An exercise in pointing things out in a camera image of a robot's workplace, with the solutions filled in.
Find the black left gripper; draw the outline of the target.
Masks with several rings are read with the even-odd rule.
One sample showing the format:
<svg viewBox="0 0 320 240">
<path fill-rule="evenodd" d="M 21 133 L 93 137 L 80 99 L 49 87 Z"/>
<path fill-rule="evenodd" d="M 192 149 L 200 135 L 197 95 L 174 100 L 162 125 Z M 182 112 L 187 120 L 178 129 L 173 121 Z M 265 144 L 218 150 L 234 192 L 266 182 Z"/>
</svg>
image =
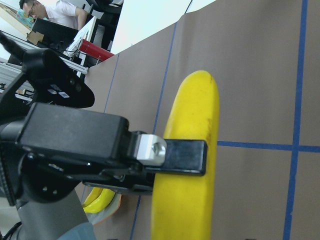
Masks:
<svg viewBox="0 0 320 240">
<path fill-rule="evenodd" d="M 128 127 L 118 115 L 34 103 L 16 144 L 0 143 L 1 197 L 10 205 L 54 203 L 79 183 L 151 194 L 153 173 L 168 172 L 170 142 Z"/>
</svg>

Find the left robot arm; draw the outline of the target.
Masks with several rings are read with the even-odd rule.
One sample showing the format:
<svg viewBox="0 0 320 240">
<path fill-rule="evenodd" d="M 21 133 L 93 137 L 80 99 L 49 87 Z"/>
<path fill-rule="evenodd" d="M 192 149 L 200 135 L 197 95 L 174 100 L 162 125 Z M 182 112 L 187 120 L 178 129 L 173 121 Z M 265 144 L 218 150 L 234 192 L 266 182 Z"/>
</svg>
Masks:
<svg viewBox="0 0 320 240">
<path fill-rule="evenodd" d="M 0 125 L 0 185 L 20 221 L 9 240 L 93 240 L 75 187 L 150 194 L 154 175 L 203 176 L 204 137 L 129 131 L 124 117 L 34 103 Z"/>
</svg>

